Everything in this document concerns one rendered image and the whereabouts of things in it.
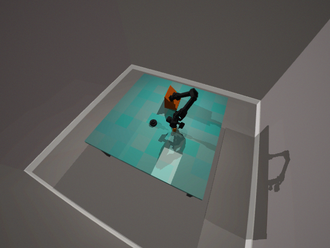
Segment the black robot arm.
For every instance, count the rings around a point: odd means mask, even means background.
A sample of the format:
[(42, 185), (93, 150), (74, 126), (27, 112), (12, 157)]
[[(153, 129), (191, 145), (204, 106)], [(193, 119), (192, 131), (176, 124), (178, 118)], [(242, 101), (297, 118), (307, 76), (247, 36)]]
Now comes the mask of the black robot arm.
[[(177, 122), (181, 121), (185, 118), (185, 116), (187, 115), (187, 111), (193, 105), (193, 103), (197, 100), (198, 92), (195, 88), (192, 88), (188, 92), (184, 92), (184, 93), (175, 93), (175, 92), (173, 92), (173, 94), (169, 96), (169, 99), (170, 99), (171, 102), (174, 99), (180, 100), (181, 98), (188, 97), (188, 96), (191, 96), (191, 98), (186, 103), (186, 105), (183, 108), (181, 108), (179, 111), (175, 111), (175, 113), (173, 114), (173, 118), (171, 120), (171, 123), (169, 124), (169, 126), (171, 128), (176, 128), (177, 127)], [(181, 117), (181, 119), (179, 118), (179, 116)]]

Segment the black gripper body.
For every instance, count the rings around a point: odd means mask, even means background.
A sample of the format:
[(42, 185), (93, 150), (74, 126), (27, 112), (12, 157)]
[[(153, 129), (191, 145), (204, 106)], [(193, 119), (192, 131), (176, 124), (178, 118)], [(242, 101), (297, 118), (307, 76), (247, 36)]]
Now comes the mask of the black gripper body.
[[(168, 118), (166, 119), (166, 121), (167, 121), (167, 122), (171, 122), (171, 120), (172, 120), (171, 118), (172, 118), (172, 117), (168, 116)], [(181, 128), (181, 129), (182, 129), (182, 128), (184, 127), (184, 125), (185, 125), (185, 123), (183, 123), (183, 122), (181, 122), (181, 123), (180, 123), (180, 122), (177, 122), (177, 124), (179, 125), (179, 128)]]

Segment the dark grey round pedestal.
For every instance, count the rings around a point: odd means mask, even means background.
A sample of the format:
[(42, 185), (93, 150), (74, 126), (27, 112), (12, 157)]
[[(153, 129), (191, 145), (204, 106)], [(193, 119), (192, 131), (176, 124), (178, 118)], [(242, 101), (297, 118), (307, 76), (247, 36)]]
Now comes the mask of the dark grey round pedestal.
[(157, 125), (157, 121), (156, 121), (155, 119), (152, 119), (152, 120), (150, 121), (150, 125), (151, 125), (151, 126), (156, 126), (156, 125)]

